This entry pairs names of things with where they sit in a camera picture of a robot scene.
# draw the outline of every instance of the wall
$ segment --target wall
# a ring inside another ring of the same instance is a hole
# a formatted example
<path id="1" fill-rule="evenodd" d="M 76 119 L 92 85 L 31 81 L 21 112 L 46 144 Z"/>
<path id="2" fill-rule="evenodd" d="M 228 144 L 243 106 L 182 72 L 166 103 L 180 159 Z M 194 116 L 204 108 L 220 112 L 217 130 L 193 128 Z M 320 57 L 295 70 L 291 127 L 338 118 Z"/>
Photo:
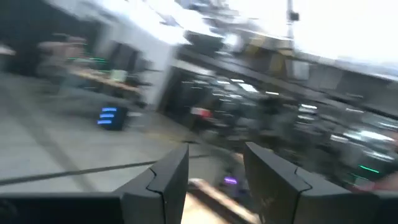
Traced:
<path id="1" fill-rule="evenodd" d="M 101 17 L 89 9 L 81 10 L 79 6 L 85 1 L 118 18 L 117 24 L 108 23 L 108 29 L 98 45 L 101 54 L 110 50 L 112 41 L 129 44 L 142 51 L 144 58 L 153 63 L 151 69 L 160 71 L 146 73 L 145 77 L 147 82 L 153 84 L 144 91 L 146 103 L 156 105 L 169 79 L 170 63 L 176 48 L 184 41 L 184 30 L 160 24 L 161 18 L 140 0 L 130 3 L 116 0 L 49 0 L 49 3 L 76 16 L 89 14 Z"/>

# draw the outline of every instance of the concrete floor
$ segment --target concrete floor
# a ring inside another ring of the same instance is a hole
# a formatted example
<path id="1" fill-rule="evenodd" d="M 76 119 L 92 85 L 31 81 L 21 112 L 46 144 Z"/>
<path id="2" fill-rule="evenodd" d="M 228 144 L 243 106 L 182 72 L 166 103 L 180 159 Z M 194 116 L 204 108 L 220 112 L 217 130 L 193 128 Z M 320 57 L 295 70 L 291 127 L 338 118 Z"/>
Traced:
<path id="1" fill-rule="evenodd" d="M 3 76 L 0 81 L 0 183 L 30 175 L 156 161 L 190 135 L 154 113 L 136 119 L 125 131 L 105 131 L 95 123 L 100 103 L 44 97 L 37 93 L 36 80 L 28 78 Z M 206 155 L 203 147 L 190 144 L 190 156 Z M 212 183 L 221 167 L 215 157 L 191 158 L 189 176 Z M 147 168 L 0 185 L 0 192 L 106 192 Z"/>

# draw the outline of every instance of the desk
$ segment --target desk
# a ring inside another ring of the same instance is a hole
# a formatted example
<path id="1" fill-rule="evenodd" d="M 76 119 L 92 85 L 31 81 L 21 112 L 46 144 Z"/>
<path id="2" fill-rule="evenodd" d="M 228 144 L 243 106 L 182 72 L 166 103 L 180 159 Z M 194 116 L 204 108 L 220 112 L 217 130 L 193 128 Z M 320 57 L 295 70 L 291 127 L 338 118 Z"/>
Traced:
<path id="1" fill-rule="evenodd" d="M 191 194 L 185 196 L 181 224 L 228 224 L 216 212 L 210 210 Z"/>
<path id="2" fill-rule="evenodd" d="M 78 69 L 78 68 L 69 68 L 68 70 L 70 71 L 70 73 L 72 75 L 76 75 L 76 76 L 79 76 L 81 78 L 97 81 L 97 82 L 100 82 L 102 84 L 105 84 L 105 85 L 108 85 L 108 86 L 112 86 L 112 87 L 116 87 L 116 88 L 120 88 L 120 89 L 127 90 L 127 91 L 132 91 L 132 92 L 137 92 L 137 93 L 139 92 L 139 88 L 137 88 L 137 87 L 129 86 L 129 85 L 126 85 L 126 84 L 121 83 L 121 82 L 116 82 L 116 81 L 113 81 L 111 79 L 108 79 L 108 78 L 105 78 L 105 77 L 101 77 L 99 75 L 94 75 L 95 70 Z"/>
<path id="3" fill-rule="evenodd" d="M 209 183 L 202 179 L 190 179 L 189 183 L 194 185 L 198 190 L 203 192 L 207 197 L 211 198 L 212 200 L 216 201 L 218 204 L 220 204 L 222 207 L 227 208 L 231 213 L 239 217 L 239 219 L 242 220 L 243 223 L 250 223 L 250 224 L 257 224 L 260 223 L 258 215 L 250 212 L 231 198 L 229 198 L 227 195 L 224 193 L 220 192 L 219 190 L 215 189 L 213 186 L 211 186 Z M 197 201 L 191 200 L 191 195 L 188 197 L 188 204 L 187 204 L 187 211 L 189 212 L 189 203 L 196 203 Z M 208 217 L 212 217 L 214 222 L 211 223 L 227 223 L 227 222 L 220 222 L 218 219 L 217 215 L 214 215 L 215 212 L 211 211 L 208 207 L 203 207 L 204 205 L 201 203 L 198 203 L 198 208 L 199 213 L 207 213 Z"/>

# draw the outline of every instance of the green led light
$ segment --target green led light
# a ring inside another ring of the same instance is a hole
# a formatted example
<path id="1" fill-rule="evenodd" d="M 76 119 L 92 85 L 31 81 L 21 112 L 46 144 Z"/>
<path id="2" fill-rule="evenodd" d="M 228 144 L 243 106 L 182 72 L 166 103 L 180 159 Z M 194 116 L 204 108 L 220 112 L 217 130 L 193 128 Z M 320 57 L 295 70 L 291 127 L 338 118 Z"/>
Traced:
<path id="1" fill-rule="evenodd" d="M 366 170 L 369 170 L 369 171 L 375 172 L 375 173 L 380 173 L 379 171 L 377 171 L 377 170 L 374 170 L 374 169 L 367 168 L 366 166 L 361 166 L 361 165 L 359 165 L 359 167 L 360 167 L 360 168 L 362 168 L 362 169 L 366 169 Z"/>

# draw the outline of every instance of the ceiling light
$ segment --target ceiling light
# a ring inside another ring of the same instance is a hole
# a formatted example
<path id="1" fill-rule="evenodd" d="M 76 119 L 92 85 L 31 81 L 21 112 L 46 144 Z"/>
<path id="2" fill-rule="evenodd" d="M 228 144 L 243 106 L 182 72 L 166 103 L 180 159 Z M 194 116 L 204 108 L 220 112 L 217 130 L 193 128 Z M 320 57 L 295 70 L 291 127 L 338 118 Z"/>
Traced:
<path id="1" fill-rule="evenodd" d="M 318 109 L 316 106 L 312 106 L 312 105 L 301 105 L 304 108 L 308 108 L 308 109 Z"/>
<path id="2" fill-rule="evenodd" d="M 233 82 L 240 82 L 240 83 L 244 83 L 243 80 L 235 80 L 235 79 L 231 79 Z"/>
<path id="3" fill-rule="evenodd" d="M 245 84 L 245 83 L 239 83 L 239 85 L 246 91 L 258 93 L 258 91 L 252 85 Z"/>
<path id="4" fill-rule="evenodd" d="M 229 82 L 227 82 L 227 81 L 217 81 L 218 83 L 220 83 L 220 84 L 230 84 Z"/>
<path id="5" fill-rule="evenodd" d="M 271 94 L 271 95 L 279 95 L 279 93 L 276 93 L 276 92 L 268 92 L 268 91 L 266 91 L 266 93 Z"/>

